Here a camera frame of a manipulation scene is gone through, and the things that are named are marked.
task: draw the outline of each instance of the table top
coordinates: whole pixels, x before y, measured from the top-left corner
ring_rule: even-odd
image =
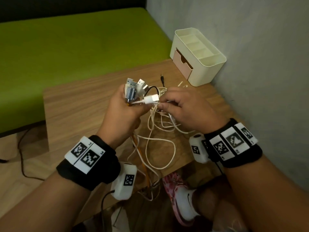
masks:
[[[188,85],[191,87],[172,60],[165,60],[156,64],[139,66],[46,89],[44,91],[44,108],[50,152],[66,150],[62,153],[64,155],[82,136],[95,134],[101,125],[111,95],[120,84],[126,83],[127,78],[132,78],[134,81],[142,79],[149,86],[160,87],[162,86],[161,74],[164,76],[166,87],[177,86],[181,81],[183,81],[182,86]],[[211,84],[205,84],[196,87],[196,89],[210,102],[216,111],[226,117],[238,118]],[[149,114],[147,113],[141,117],[141,125],[136,130],[137,134],[141,136],[149,136],[150,131],[147,128]],[[164,132],[155,129],[151,137],[172,140],[176,145],[176,156],[172,163],[167,168],[158,171],[161,177],[194,160],[188,142],[190,135],[178,131]],[[140,147],[144,160],[145,144],[146,140],[141,140]],[[116,153],[120,161],[126,161],[127,156],[132,151],[133,145],[130,140],[127,140],[116,150]],[[173,153],[174,148],[171,143],[149,141],[147,156],[152,165],[156,167],[165,166],[170,161]],[[130,160],[139,169],[143,170],[141,160],[137,154]],[[137,175],[134,191],[145,186],[145,178],[142,175]],[[100,201],[104,193],[108,192],[109,189],[109,186],[101,184],[93,191],[77,222],[81,222],[100,211]],[[116,200],[109,195],[104,201],[104,208],[110,207],[115,202]]]

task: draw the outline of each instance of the gray wall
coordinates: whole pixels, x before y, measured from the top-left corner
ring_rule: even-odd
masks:
[[[199,29],[226,57],[212,83],[264,153],[309,190],[309,0],[147,0],[173,39]]]

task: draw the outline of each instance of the desk organizer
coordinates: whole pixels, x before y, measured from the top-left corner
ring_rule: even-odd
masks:
[[[193,27],[175,31],[170,57],[193,86],[211,82],[226,62],[226,57]]]

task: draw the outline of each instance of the white sock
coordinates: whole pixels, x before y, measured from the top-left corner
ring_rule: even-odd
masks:
[[[188,190],[186,187],[178,187],[175,198],[181,216],[190,221],[199,214],[195,211],[192,205],[192,195],[195,190]]]

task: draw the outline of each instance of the green cushion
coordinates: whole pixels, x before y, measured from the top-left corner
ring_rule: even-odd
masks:
[[[44,120],[46,87],[159,62],[171,41],[145,9],[0,24],[0,133]]]

